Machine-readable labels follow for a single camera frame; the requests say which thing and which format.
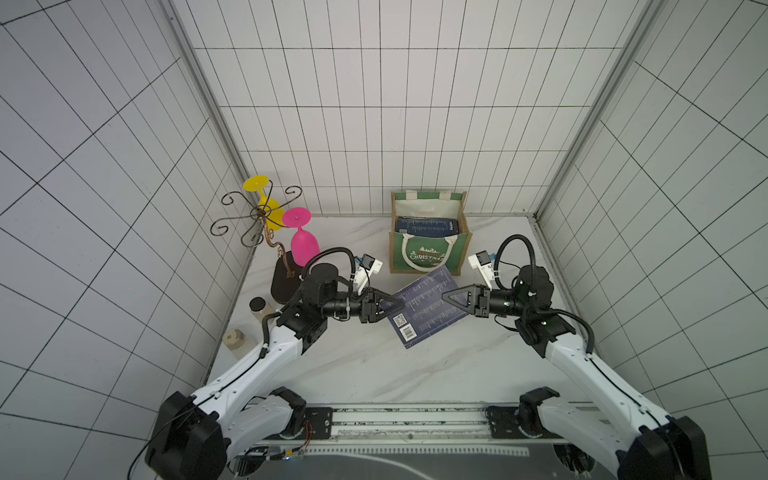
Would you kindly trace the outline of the dark navy thin book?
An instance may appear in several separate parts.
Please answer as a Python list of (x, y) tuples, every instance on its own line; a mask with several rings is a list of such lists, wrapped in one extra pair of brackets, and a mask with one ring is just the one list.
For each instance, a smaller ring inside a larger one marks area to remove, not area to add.
[(442, 299), (442, 294), (458, 288), (450, 271), (441, 266), (410, 283), (394, 297), (403, 309), (389, 322), (406, 349), (457, 323), (467, 313)]

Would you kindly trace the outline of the green jute canvas bag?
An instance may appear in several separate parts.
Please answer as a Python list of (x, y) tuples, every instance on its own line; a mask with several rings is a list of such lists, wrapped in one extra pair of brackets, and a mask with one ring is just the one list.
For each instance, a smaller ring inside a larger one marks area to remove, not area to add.
[(472, 238), (465, 192), (406, 190), (391, 194), (389, 269), (428, 273), (439, 267), (458, 276)]

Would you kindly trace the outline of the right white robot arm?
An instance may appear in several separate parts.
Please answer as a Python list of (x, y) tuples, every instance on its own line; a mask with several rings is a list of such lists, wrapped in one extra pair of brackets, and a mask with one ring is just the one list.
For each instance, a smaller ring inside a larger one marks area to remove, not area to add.
[(606, 421), (595, 420), (549, 387), (521, 395), (517, 424), (533, 438), (551, 432), (567, 440), (619, 479), (709, 479), (706, 437), (689, 417), (674, 417), (615, 373), (582, 336), (576, 315), (551, 306), (554, 285), (546, 270), (526, 265), (511, 287), (469, 285), (443, 293), (475, 317), (515, 319), (515, 330), (540, 357), (588, 396)]

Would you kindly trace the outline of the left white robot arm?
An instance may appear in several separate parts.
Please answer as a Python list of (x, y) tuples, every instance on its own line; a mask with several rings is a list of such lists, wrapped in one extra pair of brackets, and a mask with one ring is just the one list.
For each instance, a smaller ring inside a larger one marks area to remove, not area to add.
[(376, 323), (404, 308), (381, 290), (356, 290), (353, 280), (341, 291), (343, 282), (332, 264), (312, 267), (290, 301), (263, 318), (260, 346), (192, 394), (175, 392), (162, 403), (132, 462), (144, 462), (162, 479), (217, 479), (259, 441), (298, 435), (306, 402), (286, 387), (268, 391), (271, 379), (323, 335), (330, 318)]

